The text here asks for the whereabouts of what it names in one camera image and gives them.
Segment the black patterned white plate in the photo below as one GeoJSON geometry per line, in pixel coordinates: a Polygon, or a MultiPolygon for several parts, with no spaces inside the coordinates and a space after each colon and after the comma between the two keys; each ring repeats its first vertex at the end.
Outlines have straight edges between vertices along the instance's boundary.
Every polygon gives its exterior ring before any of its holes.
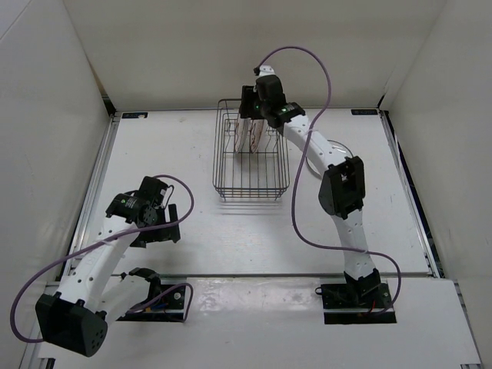
{"type": "MultiPolygon", "coordinates": [[[[352,150],[349,149],[349,147],[345,144],[335,140],[329,140],[328,142],[330,143],[331,148],[335,150],[338,154],[349,158],[354,157],[352,150]]],[[[322,175],[317,171],[316,167],[312,165],[308,158],[305,158],[304,164],[313,176],[315,176],[317,179],[322,179],[322,175]]]]}

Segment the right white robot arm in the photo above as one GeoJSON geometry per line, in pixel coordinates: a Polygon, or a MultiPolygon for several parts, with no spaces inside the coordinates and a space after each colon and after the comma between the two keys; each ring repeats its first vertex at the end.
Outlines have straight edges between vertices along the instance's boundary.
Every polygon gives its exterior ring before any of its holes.
{"type": "Polygon", "coordinates": [[[305,110],[286,102],[280,88],[268,88],[267,92],[273,97],[260,96],[254,86],[243,86],[240,116],[265,119],[271,128],[304,151],[306,159],[322,175],[318,200],[331,216],[340,238],[346,300],[357,308],[371,304],[378,299],[381,277],[368,253],[363,228],[364,163],[358,156],[340,153],[320,132],[312,130],[305,110]]]}

